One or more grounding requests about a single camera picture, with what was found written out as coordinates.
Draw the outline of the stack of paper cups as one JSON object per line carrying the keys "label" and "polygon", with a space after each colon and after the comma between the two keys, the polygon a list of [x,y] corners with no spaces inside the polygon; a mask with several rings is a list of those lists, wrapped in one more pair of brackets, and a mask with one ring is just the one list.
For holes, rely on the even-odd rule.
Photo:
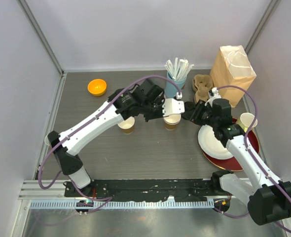
{"label": "stack of paper cups", "polygon": [[177,127],[178,123],[181,121],[181,115],[180,114],[170,115],[164,117],[163,120],[165,128],[167,130],[174,130]]}

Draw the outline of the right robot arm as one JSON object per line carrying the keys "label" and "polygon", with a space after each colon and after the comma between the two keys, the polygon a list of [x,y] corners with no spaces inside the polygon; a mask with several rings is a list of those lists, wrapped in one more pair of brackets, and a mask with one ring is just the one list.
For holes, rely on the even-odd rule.
{"label": "right robot arm", "polygon": [[210,183],[214,194],[229,192],[236,196],[258,225],[291,217],[291,182],[283,182],[269,170],[245,131],[234,123],[228,100],[218,98],[211,104],[202,100],[185,102],[182,118],[199,126],[210,126],[250,180],[250,184],[244,183],[229,171]]}

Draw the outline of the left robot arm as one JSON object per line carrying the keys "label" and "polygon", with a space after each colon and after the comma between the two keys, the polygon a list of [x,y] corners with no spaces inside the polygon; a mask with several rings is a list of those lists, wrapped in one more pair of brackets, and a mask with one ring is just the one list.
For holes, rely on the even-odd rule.
{"label": "left robot arm", "polygon": [[93,185],[79,152],[104,131],[131,117],[143,115],[146,121],[163,117],[164,102],[163,88],[146,79],[141,84],[116,90],[98,110],[72,128],[47,135],[61,172],[70,178],[80,196],[89,196]]}

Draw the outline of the black lid stack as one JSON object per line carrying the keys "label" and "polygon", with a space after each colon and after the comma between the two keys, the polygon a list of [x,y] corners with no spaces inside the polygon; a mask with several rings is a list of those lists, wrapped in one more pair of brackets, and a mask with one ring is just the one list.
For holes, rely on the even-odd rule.
{"label": "black lid stack", "polygon": [[191,101],[187,101],[184,103],[185,112],[195,110],[195,103]]}

